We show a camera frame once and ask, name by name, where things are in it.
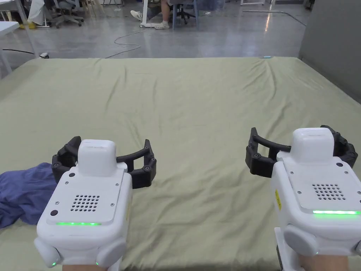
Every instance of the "gray floor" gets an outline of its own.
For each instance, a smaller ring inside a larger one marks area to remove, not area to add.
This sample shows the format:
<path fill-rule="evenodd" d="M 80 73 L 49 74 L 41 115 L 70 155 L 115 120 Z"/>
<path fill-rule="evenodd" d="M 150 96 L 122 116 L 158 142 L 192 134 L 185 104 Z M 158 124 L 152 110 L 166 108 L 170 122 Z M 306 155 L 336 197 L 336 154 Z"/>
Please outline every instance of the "gray floor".
<path fill-rule="evenodd" d="M 282 10 L 307 23 L 309 11 L 302 5 L 252 5 L 240 7 L 238 2 L 225 4 L 222 11 L 200 17 L 200 30 L 194 19 L 188 25 L 178 21 L 178 28 L 170 30 L 144 29 L 130 16 L 131 9 L 140 10 L 141 3 L 127 0 L 121 11 L 106 7 L 106 17 L 86 18 L 82 27 L 62 25 L 60 29 L 32 30 L 40 52 L 51 58 L 107 57 L 136 48 L 136 45 L 117 45 L 114 40 L 127 34 L 144 31 L 118 40 L 138 44 L 139 49 L 121 53 L 113 58 L 132 57 L 246 57 L 297 56 L 305 26 L 285 14 L 243 13 L 242 10 Z M 16 30 L 0 38 L 3 48 L 30 51 L 24 30 Z M 13 68 L 32 58 L 17 52 L 6 52 Z"/>

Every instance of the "gray wall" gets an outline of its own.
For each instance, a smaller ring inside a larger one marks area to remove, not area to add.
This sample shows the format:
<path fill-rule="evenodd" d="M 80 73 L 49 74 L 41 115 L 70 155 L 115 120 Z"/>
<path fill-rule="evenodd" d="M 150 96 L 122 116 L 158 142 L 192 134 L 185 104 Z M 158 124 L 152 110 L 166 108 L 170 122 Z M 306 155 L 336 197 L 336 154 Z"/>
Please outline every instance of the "gray wall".
<path fill-rule="evenodd" d="M 299 57 L 361 103 L 361 1 L 316 0 Z"/>

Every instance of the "yellow warning label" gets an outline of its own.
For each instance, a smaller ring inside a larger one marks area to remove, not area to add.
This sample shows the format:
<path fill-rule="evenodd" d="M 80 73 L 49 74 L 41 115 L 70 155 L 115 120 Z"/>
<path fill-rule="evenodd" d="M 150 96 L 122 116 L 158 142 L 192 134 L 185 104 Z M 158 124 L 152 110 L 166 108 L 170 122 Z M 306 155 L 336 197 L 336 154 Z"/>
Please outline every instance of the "yellow warning label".
<path fill-rule="evenodd" d="M 281 199 L 279 198 L 277 189 L 276 189 L 275 194 L 276 194 L 276 201 L 277 201 L 278 209 L 281 210 L 282 209 L 282 203 L 281 203 Z"/>

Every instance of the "office chair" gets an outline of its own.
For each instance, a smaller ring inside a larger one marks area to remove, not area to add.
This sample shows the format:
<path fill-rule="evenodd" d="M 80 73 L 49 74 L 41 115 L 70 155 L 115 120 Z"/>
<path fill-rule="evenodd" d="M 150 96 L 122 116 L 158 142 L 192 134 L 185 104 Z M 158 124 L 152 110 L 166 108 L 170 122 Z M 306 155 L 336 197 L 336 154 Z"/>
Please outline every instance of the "office chair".
<path fill-rule="evenodd" d="M 199 14 L 196 0 L 170 0 L 170 3 L 173 4 L 173 29 L 175 29 L 177 16 L 184 20 L 185 25 L 188 24 L 187 19 L 190 17 L 195 18 L 197 29 L 199 29 Z M 185 5 L 193 5 L 194 15 L 184 11 Z"/>
<path fill-rule="evenodd" d="M 80 16 L 72 15 L 72 12 L 76 12 L 80 9 L 79 0 L 54 0 L 55 8 L 59 10 L 58 17 L 55 18 L 55 27 L 59 28 L 59 24 L 62 22 L 74 22 L 78 26 L 82 26 L 81 22 L 84 22 L 84 18 Z"/>

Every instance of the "white shoe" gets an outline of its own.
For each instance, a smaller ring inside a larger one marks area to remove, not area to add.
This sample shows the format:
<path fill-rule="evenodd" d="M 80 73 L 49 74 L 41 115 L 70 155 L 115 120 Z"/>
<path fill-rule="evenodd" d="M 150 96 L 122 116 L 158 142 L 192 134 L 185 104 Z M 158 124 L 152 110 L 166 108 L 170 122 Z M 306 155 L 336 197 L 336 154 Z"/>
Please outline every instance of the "white shoe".
<path fill-rule="evenodd" d="M 132 16 L 140 21 L 143 20 L 143 14 L 140 11 L 135 11 L 135 10 L 131 10 L 130 14 L 132 14 Z"/>
<path fill-rule="evenodd" d="M 155 29 L 169 29 L 169 24 L 167 22 L 161 22 L 154 25 Z"/>

